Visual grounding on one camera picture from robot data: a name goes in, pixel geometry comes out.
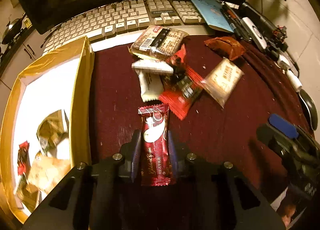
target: metal screw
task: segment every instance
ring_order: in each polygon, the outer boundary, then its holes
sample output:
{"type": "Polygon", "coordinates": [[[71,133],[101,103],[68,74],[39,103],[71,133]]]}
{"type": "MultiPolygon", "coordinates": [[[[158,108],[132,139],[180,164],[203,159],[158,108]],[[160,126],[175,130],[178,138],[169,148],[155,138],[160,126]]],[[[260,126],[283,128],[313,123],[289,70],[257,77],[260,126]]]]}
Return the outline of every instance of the metal screw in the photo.
{"type": "Polygon", "coordinates": [[[233,168],[233,164],[229,161],[226,161],[225,163],[223,163],[224,167],[225,168],[228,168],[228,169],[231,169],[233,168]]]}
{"type": "Polygon", "coordinates": [[[112,158],[114,160],[119,160],[119,159],[122,159],[122,155],[120,153],[116,153],[116,154],[113,154],[112,158]]]}
{"type": "Polygon", "coordinates": [[[197,155],[192,152],[187,155],[187,159],[189,160],[195,160],[196,158],[197,158],[197,155]]]}
{"type": "Polygon", "coordinates": [[[80,162],[80,163],[77,165],[77,169],[84,169],[84,168],[85,168],[85,166],[87,166],[87,164],[86,164],[86,163],[84,163],[84,162],[80,162]]]}

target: pen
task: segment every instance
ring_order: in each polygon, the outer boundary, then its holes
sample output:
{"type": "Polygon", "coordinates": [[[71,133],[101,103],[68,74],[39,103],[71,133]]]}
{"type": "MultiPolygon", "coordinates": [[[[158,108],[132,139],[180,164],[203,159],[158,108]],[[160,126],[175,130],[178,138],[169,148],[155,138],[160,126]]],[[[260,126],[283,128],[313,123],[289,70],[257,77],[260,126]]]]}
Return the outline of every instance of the pen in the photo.
{"type": "Polygon", "coordinates": [[[244,40],[246,41],[251,41],[251,36],[250,34],[243,28],[240,18],[238,15],[233,11],[232,8],[230,8],[226,3],[222,5],[222,8],[225,10],[226,14],[231,18],[232,22],[235,24],[235,26],[239,29],[239,32],[243,36],[244,40]]]}
{"type": "Polygon", "coordinates": [[[227,22],[229,23],[230,27],[233,29],[233,32],[235,33],[236,37],[238,39],[243,39],[241,33],[239,32],[239,30],[237,29],[235,24],[231,21],[231,19],[227,15],[227,13],[223,9],[220,9],[220,11],[221,11],[222,15],[225,17],[225,19],[227,20],[227,22]]]}

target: cabinet handle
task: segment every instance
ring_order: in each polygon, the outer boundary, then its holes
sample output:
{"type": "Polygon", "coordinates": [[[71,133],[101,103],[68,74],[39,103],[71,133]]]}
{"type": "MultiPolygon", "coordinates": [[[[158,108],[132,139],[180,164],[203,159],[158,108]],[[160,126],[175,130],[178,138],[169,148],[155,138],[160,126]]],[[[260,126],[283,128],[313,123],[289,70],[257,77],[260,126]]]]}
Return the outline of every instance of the cabinet handle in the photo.
{"type": "Polygon", "coordinates": [[[35,52],[32,50],[31,46],[29,46],[29,44],[27,44],[27,47],[30,48],[30,50],[32,51],[33,55],[35,55],[35,52]]]}
{"type": "Polygon", "coordinates": [[[26,48],[24,48],[23,50],[30,56],[30,59],[32,60],[32,56],[31,56],[31,54],[28,52],[28,50],[26,50],[26,48]]]}

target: keyboard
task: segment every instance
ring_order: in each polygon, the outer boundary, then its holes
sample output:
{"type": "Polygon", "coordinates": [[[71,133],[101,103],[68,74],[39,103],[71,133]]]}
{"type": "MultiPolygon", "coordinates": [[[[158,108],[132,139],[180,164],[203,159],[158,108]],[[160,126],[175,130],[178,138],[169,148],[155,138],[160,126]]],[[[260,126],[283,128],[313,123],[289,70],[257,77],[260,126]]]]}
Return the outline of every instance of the keyboard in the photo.
{"type": "Polygon", "coordinates": [[[150,25],[202,25],[203,17],[189,0],[127,0],[85,12],[61,25],[46,44],[43,55],[80,37],[91,42],[150,25]]]}

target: barcode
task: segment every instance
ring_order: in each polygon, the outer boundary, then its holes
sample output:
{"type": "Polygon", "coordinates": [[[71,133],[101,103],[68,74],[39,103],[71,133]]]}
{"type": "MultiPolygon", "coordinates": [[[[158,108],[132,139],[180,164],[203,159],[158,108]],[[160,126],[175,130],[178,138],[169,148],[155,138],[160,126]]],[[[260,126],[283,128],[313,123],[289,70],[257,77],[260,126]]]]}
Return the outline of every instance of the barcode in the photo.
{"type": "Polygon", "coordinates": [[[143,44],[139,47],[139,50],[141,51],[146,51],[148,49],[148,47],[151,45],[153,39],[151,38],[147,38],[143,44]]]}

